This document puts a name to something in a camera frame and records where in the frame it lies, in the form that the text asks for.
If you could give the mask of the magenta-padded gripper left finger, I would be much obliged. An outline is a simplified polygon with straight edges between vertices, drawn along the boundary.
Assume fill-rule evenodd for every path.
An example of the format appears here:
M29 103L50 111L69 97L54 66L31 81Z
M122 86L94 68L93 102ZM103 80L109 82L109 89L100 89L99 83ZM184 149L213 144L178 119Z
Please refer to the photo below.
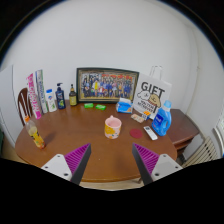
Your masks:
M87 143L66 155L56 154L42 169L79 185L91 155L91 144Z

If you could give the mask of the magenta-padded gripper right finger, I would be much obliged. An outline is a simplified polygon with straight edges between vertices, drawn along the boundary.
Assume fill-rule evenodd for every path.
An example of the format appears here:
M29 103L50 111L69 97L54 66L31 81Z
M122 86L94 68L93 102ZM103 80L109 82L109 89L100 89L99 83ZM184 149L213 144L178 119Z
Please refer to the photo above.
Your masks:
M144 185L152 183L182 169L169 155L155 152L134 143L132 154Z

